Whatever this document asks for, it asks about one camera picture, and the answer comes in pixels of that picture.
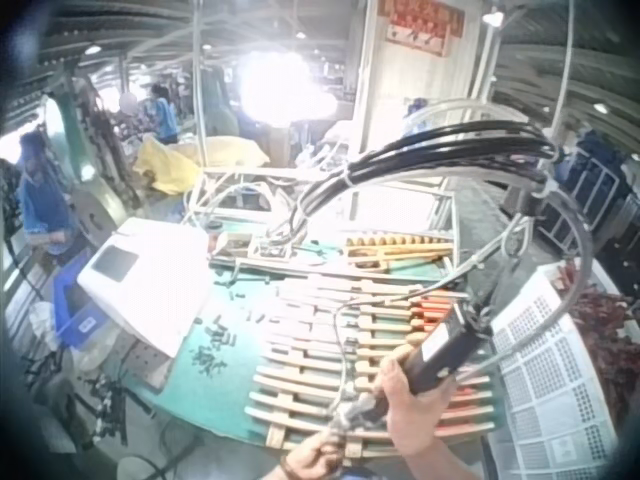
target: white pipe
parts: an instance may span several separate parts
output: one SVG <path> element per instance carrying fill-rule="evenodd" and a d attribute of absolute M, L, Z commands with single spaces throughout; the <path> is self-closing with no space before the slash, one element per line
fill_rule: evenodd
<path fill-rule="evenodd" d="M 196 114 L 196 137 L 198 139 L 198 160 L 201 166 L 209 164 L 207 159 L 206 129 L 204 123 L 204 106 L 202 105 L 202 31 L 203 0 L 193 1 L 193 100 Z"/>
<path fill-rule="evenodd" d="M 567 25 L 567 51 L 564 58 L 564 71 L 562 72 L 562 83 L 560 84 L 560 95 L 556 103 L 556 111 L 551 122 L 551 138 L 555 138 L 560 128 L 560 115 L 562 107 L 567 97 L 567 87 L 569 85 L 569 74 L 571 72 L 571 58 L 573 56 L 573 27 L 575 23 L 574 0 L 569 0 L 569 21 Z"/>
<path fill-rule="evenodd" d="M 478 64 L 478 72 L 476 73 L 476 80 L 473 82 L 473 90 L 471 91 L 471 98 L 477 99 L 480 95 L 480 87 L 484 79 L 485 70 L 487 68 L 487 60 L 489 59 L 489 53 L 491 52 L 491 44 L 493 43 L 493 34 L 495 27 L 487 24 L 487 34 L 484 37 L 484 46 L 482 47 L 482 56 L 480 57 L 480 63 Z"/>
<path fill-rule="evenodd" d="M 360 73 L 358 75 L 358 90 L 353 108 L 353 122 L 351 142 L 349 143 L 348 158 L 357 158 L 362 149 L 367 108 L 369 106 L 369 91 L 373 66 L 373 53 L 376 44 L 376 24 L 378 22 L 378 0 L 367 2 L 367 13 L 364 23 L 364 38 L 362 41 L 362 56 L 360 58 Z"/>

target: worker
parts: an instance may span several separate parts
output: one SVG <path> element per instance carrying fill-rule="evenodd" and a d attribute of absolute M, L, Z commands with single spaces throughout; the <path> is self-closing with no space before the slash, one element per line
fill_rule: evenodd
<path fill-rule="evenodd" d="M 380 365 L 375 389 L 378 394 L 384 392 L 389 400 L 389 435 L 416 480 L 478 480 L 435 437 L 436 426 L 456 389 L 453 377 L 435 390 L 414 397 L 398 360 L 387 357 Z M 329 431 L 318 433 L 283 457 L 263 480 L 331 478 L 342 463 L 343 451 L 344 445 L 335 435 Z"/>
<path fill-rule="evenodd" d="M 20 138 L 22 178 L 18 198 L 27 242 L 42 246 L 63 266 L 87 246 L 84 235 L 47 165 L 40 133 Z"/>
<path fill-rule="evenodd" d="M 171 108 L 169 91 L 155 83 L 151 87 L 154 100 L 154 126 L 158 141 L 164 145 L 178 143 L 178 125 L 175 109 Z"/>

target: cable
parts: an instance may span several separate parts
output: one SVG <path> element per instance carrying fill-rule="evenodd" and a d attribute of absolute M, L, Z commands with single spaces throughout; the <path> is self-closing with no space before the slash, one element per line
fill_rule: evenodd
<path fill-rule="evenodd" d="M 573 28 L 575 24 L 575 4 L 574 0 L 569 0 L 569 18 L 567 20 L 567 51 L 564 58 L 564 71 L 562 72 L 562 83 L 560 83 L 560 94 L 556 103 L 556 111 L 551 122 L 551 138 L 555 138 L 560 124 L 560 114 L 567 97 L 567 87 L 569 85 L 569 74 L 571 72 L 571 60 L 573 57 Z"/>
<path fill-rule="evenodd" d="M 11 243 L 11 239 L 10 238 L 6 238 L 4 240 L 4 244 L 7 246 L 7 252 L 9 252 L 9 256 L 11 257 L 11 260 L 13 261 L 13 264 L 15 265 L 16 269 L 18 270 L 18 272 L 20 273 L 20 275 L 22 276 L 24 281 L 27 283 L 27 285 L 29 285 L 31 287 L 33 292 L 38 297 L 38 300 L 44 300 L 44 296 L 42 295 L 42 291 L 38 287 L 36 287 L 33 284 L 33 282 L 31 282 L 31 280 L 29 279 L 29 275 L 27 275 L 27 272 L 25 272 L 24 268 L 22 268 L 22 265 L 20 265 L 20 261 L 18 260 L 18 256 L 16 255 L 16 251 L 13 249 L 13 244 Z"/>
<path fill-rule="evenodd" d="M 499 135 L 499 132 L 510 132 Z M 440 141 L 460 134 L 491 135 L 455 141 Z M 430 170 L 438 167 L 481 166 L 498 172 L 519 172 L 522 176 L 544 182 L 542 172 L 530 165 L 517 163 L 512 155 L 550 159 L 555 147 L 535 127 L 512 121 L 490 120 L 469 122 L 421 132 L 393 142 L 381 150 L 364 155 L 349 164 L 350 183 L 361 185 L 386 175 Z M 285 244 L 303 230 L 306 217 L 313 215 L 330 200 L 348 190 L 343 171 L 332 172 L 322 182 L 311 184 L 300 196 L 298 207 L 290 216 L 290 231 L 275 244 Z"/>

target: hand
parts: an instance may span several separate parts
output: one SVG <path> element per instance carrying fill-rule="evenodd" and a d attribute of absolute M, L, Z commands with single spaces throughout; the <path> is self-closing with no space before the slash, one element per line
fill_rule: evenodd
<path fill-rule="evenodd" d="M 395 357 L 406 357 L 408 353 L 410 350 L 404 349 Z M 389 400 L 387 429 L 398 453 L 408 457 L 431 447 L 436 426 L 456 389 L 454 377 L 416 397 L 409 391 L 409 382 L 398 360 L 390 356 L 382 360 L 375 385 L 376 391 L 383 390 Z"/>
<path fill-rule="evenodd" d="M 329 478 L 342 463 L 343 443 L 344 438 L 325 430 L 298 445 L 287 455 L 285 462 L 293 474 L 302 480 Z M 263 480 L 290 479 L 282 467 L 278 466 Z"/>
<path fill-rule="evenodd" d="M 64 243 L 67 241 L 67 233 L 64 230 L 52 232 L 49 234 L 51 243 Z"/>

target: blue bin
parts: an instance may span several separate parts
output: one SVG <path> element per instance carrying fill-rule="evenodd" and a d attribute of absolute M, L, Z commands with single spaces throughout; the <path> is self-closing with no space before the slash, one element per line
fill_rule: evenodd
<path fill-rule="evenodd" d="M 91 252 L 81 252 L 53 280 L 56 335 L 61 342 L 75 348 L 86 343 L 109 319 L 77 283 L 78 275 L 90 259 Z"/>

